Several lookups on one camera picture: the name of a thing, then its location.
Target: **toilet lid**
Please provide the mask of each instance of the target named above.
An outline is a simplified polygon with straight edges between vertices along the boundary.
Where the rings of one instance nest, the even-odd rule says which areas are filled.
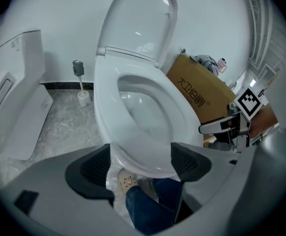
[[[117,48],[161,67],[176,25],[176,0],[113,0],[104,20],[97,54]]]

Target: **black baseboard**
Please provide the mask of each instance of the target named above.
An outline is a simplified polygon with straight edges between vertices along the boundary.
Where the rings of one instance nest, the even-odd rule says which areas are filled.
[[[79,82],[50,82],[40,83],[44,85],[47,90],[79,90]],[[84,90],[94,90],[94,84],[92,82],[83,82]]]

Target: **cardboard box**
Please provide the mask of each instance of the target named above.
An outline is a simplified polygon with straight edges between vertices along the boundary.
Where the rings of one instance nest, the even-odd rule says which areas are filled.
[[[191,104],[200,123],[227,116],[227,104],[236,98],[222,80],[185,55],[177,57],[167,77]]]

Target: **toilet brush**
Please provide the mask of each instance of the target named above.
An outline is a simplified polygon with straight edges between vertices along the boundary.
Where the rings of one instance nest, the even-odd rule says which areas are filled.
[[[74,74],[78,77],[79,79],[79,84],[81,91],[77,94],[78,96],[78,102],[81,107],[85,107],[91,103],[90,95],[87,91],[84,91],[83,88],[83,83],[82,83],[82,75],[84,75],[84,66],[83,62],[79,60],[74,60],[73,61],[73,70]]]

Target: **cloth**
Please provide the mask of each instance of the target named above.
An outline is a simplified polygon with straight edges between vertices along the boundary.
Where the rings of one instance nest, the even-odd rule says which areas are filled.
[[[154,179],[153,186],[159,203],[139,186],[132,187],[126,194],[126,206],[134,227],[146,235],[156,234],[174,224],[182,188],[180,182],[170,178]]]
[[[218,65],[217,62],[209,55],[198,55],[190,56],[190,58],[201,65],[205,66],[211,73],[218,76]]]

